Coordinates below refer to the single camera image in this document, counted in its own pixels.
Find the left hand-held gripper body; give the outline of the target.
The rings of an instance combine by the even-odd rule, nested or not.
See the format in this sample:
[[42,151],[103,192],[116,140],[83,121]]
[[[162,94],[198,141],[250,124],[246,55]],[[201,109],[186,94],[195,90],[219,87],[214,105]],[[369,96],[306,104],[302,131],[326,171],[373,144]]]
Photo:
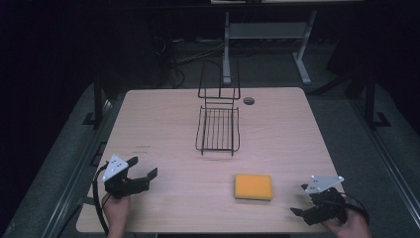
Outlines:
[[129,167],[127,161],[118,155],[112,155],[108,162],[102,180],[105,190],[115,198],[122,198],[136,193],[141,193],[150,188],[147,176],[143,178],[128,178]]

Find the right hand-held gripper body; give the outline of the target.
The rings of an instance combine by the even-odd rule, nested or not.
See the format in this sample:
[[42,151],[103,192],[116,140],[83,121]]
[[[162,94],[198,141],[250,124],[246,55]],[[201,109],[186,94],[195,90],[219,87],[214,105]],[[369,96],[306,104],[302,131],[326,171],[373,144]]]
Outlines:
[[312,176],[307,190],[304,190],[311,198],[314,206],[304,210],[303,219],[308,225],[318,224],[333,218],[342,223],[347,221],[345,211],[345,199],[335,189],[335,185],[341,183],[343,177]]

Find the yellow sponge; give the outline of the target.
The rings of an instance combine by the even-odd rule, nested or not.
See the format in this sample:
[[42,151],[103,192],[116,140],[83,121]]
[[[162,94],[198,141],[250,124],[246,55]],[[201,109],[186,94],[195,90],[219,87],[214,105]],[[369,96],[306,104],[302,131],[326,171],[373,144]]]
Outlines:
[[272,200],[271,176],[265,175],[235,175],[235,198]]

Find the black wire rack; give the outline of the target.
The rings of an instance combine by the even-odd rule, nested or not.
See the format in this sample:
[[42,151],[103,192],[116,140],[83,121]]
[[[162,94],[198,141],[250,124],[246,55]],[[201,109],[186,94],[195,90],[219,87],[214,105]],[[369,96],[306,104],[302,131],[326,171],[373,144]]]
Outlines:
[[199,109],[195,148],[205,152],[228,152],[234,155],[240,149],[241,84],[224,84],[221,66],[213,61],[202,63],[197,97]]

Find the person's left hand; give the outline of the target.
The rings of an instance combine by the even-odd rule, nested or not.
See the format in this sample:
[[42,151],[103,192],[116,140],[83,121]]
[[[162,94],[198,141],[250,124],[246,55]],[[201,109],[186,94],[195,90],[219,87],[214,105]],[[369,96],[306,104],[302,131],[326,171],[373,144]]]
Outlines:
[[102,198],[102,208],[108,221],[107,238],[124,238],[131,211],[131,198],[118,199],[107,193]]

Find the person's right hand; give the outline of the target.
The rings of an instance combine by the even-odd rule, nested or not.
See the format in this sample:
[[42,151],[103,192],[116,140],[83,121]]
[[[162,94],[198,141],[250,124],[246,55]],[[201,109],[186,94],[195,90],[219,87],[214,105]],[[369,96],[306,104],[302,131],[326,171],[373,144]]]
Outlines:
[[322,225],[336,238],[372,238],[368,224],[361,214],[348,209],[347,216],[348,219],[343,224],[327,220],[322,222]]

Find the grey metal stand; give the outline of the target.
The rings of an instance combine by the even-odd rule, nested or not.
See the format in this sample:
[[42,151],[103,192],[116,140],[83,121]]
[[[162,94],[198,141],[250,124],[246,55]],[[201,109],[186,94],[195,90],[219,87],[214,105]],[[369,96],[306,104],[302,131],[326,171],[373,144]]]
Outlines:
[[303,62],[303,56],[309,42],[317,11],[311,11],[306,22],[291,23],[232,23],[230,13],[225,13],[224,52],[222,56],[222,82],[232,83],[230,66],[230,43],[232,40],[300,40],[297,52],[292,54],[302,83],[312,83]]

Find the metal frame rail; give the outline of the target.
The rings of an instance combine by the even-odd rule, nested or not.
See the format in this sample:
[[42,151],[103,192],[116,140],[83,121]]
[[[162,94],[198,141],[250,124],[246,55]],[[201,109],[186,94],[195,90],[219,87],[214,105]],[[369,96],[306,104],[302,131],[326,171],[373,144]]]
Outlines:
[[122,105],[122,95],[115,100],[106,99],[102,104],[103,119],[98,127],[85,124],[84,119],[94,111],[92,96],[82,96],[76,103],[52,147],[52,165],[47,166],[49,186],[56,200],[52,204],[52,214],[41,238],[64,238],[72,231],[85,200],[91,181],[96,173],[101,153],[111,134]]
[[361,120],[376,150],[380,154],[381,160],[384,164],[384,168],[390,176],[390,179],[392,180],[397,192],[403,200],[410,216],[412,217],[417,227],[420,229],[420,201],[415,197],[414,192],[407,183],[402,172],[398,168],[393,157],[385,147],[383,140],[378,134],[377,129],[382,127],[381,123],[379,123],[378,126],[370,124],[369,121],[365,118],[364,109],[358,101],[352,100],[351,105],[352,108],[355,110],[355,113],[357,114],[358,118]]

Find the black stand post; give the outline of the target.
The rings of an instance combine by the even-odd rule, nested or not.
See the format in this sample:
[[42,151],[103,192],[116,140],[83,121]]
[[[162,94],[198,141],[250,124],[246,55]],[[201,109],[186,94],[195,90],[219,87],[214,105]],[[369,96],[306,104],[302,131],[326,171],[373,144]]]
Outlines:
[[92,126],[94,130],[97,130],[101,126],[109,108],[109,101],[103,91],[102,80],[100,78],[96,78],[93,82],[93,99],[94,109],[85,115],[82,124]]
[[375,80],[373,72],[368,74],[366,84],[365,120],[368,126],[375,130],[377,127],[390,127],[390,123],[382,112],[374,111]]

